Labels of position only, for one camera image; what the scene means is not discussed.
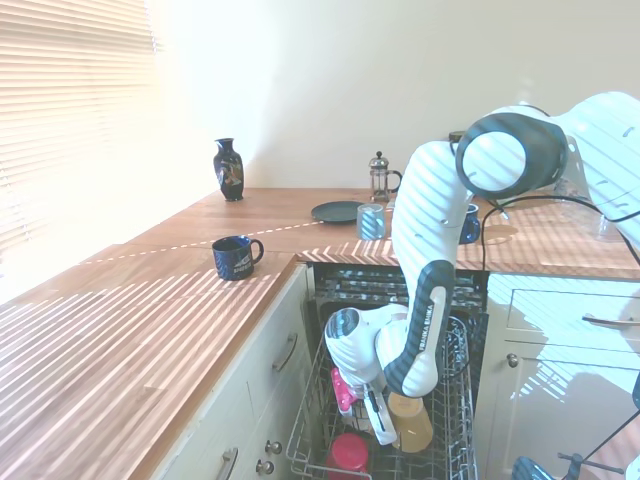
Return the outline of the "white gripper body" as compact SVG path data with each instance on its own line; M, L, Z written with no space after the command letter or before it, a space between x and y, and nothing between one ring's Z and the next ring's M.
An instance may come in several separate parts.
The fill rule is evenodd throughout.
M363 401L378 443L390 445L395 442L397 433L382 391L366 384Z

